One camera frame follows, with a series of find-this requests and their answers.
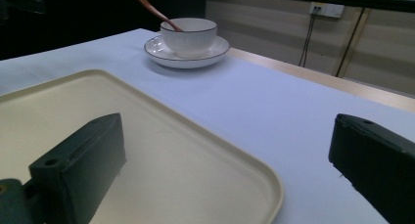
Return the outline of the light blue table cloth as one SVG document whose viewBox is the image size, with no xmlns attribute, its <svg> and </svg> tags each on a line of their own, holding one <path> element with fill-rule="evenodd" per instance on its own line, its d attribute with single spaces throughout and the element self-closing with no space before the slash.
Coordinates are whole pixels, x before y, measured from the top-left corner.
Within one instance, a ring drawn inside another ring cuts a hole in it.
<svg viewBox="0 0 415 224">
<path fill-rule="evenodd" d="M 271 165 L 282 177 L 280 224 L 386 224 L 328 160 L 334 119 L 349 113 L 415 142 L 415 99 L 232 49 L 211 67 L 152 62 L 136 29 L 0 61 L 0 95 L 102 69 Z"/>
</svg>

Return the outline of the white wall socket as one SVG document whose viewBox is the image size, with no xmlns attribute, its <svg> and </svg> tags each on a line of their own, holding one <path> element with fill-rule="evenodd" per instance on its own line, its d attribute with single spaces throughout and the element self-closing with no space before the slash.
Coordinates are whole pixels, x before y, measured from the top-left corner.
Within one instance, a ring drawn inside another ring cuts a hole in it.
<svg viewBox="0 0 415 224">
<path fill-rule="evenodd" d="M 311 15 L 339 19 L 344 11 L 344 5 L 312 2 L 309 13 Z"/>
</svg>

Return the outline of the white saucer with dark rim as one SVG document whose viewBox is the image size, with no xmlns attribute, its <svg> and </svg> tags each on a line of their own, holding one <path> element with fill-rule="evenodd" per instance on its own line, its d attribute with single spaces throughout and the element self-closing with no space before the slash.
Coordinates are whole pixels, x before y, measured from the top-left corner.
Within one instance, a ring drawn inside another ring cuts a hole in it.
<svg viewBox="0 0 415 224">
<path fill-rule="evenodd" d="M 144 51 L 152 61 L 164 67 L 181 69 L 214 65 L 221 61 L 229 50 L 229 42 L 220 36 L 215 37 L 208 49 L 195 56 L 179 56 L 166 46 L 160 35 L 151 38 L 144 44 Z"/>
</svg>

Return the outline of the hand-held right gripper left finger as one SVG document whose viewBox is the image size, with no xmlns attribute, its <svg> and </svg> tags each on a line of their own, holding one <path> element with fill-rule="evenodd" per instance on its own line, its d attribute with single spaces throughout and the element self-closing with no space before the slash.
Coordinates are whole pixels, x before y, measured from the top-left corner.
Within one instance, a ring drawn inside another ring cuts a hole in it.
<svg viewBox="0 0 415 224">
<path fill-rule="evenodd" d="M 29 166 L 47 224 L 89 224 L 126 163 L 121 115 L 95 118 Z"/>
</svg>

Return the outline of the wooden spoon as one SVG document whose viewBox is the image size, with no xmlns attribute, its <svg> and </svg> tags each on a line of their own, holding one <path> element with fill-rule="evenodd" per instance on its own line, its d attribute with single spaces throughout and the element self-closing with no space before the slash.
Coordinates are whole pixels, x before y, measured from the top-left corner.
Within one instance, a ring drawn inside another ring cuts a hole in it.
<svg viewBox="0 0 415 224">
<path fill-rule="evenodd" d="M 169 27 L 176 31 L 182 32 L 182 29 L 176 25 L 173 21 L 171 21 L 167 16 L 161 13 L 158 9 L 156 9 L 148 0 L 137 0 L 144 8 L 146 8 L 151 14 L 159 18 L 162 22 L 165 22 L 169 25 Z"/>
</svg>

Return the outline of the white bowl with dark rim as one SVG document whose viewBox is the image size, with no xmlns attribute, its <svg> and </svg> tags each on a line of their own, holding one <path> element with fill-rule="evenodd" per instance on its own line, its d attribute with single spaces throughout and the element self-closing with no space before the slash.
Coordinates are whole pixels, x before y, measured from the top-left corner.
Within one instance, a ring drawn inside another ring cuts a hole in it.
<svg viewBox="0 0 415 224">
<path fill-rule="evenodd" d="M 202 53 L 212 45 L 217 35 L 217 24 L 210 20 L 179 18 L 172 21 L 182 32 L 176 32 L 167 23 L 162 22 L 161 37 L 166 46 L 179 56 L 195 56 Z"/>
</svg>

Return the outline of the cream plastic tray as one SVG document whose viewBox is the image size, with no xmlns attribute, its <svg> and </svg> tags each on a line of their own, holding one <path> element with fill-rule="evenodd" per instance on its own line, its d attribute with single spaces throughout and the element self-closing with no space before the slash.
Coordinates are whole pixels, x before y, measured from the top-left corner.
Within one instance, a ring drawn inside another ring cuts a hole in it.
<svg viewBox="0 0 415 224">
<path fill-rule="evenodd" d="M 272 224 L 284 189 L 260 160 L 101 70 L 0 96 L 0 178 L 118 112 L 126 164 L 90 224 Z"/>
</svg>

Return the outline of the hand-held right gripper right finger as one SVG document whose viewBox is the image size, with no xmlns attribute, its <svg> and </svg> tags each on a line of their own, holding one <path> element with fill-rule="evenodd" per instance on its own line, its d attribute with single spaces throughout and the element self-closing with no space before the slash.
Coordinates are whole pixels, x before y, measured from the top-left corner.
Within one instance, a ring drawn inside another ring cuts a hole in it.
<svg viewBox="0 0 415 224">
<path fill-rule="evenodd" d="M 415 224 L 415 143 L 340 113 L 329 161 L 390 224 Z"/>
</svg>

